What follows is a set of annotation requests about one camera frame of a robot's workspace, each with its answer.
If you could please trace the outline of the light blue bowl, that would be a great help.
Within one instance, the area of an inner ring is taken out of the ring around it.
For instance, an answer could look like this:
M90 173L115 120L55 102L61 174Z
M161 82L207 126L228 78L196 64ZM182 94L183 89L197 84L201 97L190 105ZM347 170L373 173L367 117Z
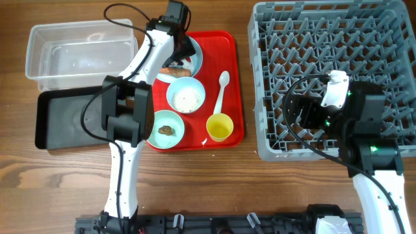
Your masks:
M168 86L166 99L175 111L191 114L203 105L205 88L193 77L181 77Z

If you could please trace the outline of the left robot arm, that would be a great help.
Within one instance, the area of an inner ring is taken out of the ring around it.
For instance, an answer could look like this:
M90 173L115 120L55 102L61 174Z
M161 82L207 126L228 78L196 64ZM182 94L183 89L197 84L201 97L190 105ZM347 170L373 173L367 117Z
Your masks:
M137 233L137 177L140 154L154 123L152 86L161 69L192 56L186 32L191 13L184 3L169 1L166 13L148 19L144 40L130 65L108 75L94 98L101 98L103 137L110 145L110 190L94 230L98 233Z

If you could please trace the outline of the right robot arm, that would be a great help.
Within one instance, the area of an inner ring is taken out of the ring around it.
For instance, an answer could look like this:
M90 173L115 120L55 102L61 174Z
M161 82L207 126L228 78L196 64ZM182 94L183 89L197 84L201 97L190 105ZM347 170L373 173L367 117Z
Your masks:
M343 71L293 83L283 100L288 132L312 152L343 165L359 196L369 233L411 233L404 195L404 164L395 140L382 136L382 86L351 81ZM296 119L339 143L339 155L324 153L298 136Z

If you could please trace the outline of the brown food scrap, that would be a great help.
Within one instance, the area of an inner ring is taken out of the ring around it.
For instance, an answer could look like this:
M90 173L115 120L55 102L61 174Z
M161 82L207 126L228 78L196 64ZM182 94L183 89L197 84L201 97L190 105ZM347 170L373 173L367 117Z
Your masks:
M163 125L158 129L158 133L166 136L171 136L174 134L174 129L169 125Z

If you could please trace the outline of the green small bowl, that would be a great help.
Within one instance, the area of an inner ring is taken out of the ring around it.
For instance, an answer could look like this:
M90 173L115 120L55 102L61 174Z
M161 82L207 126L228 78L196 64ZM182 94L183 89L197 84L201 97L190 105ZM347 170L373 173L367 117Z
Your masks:
M155 113L148 144L160 150L167 150L179 144L184 133L184 121L177 113L171 110L159 110Z

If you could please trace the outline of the yellow plastic cup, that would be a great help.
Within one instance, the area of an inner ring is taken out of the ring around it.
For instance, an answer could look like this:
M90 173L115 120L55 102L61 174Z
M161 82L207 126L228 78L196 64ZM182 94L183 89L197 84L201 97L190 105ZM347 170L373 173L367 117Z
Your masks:
M215 142L225 141L233 132L233 120L224 113L211 115L206 122L206 129Z

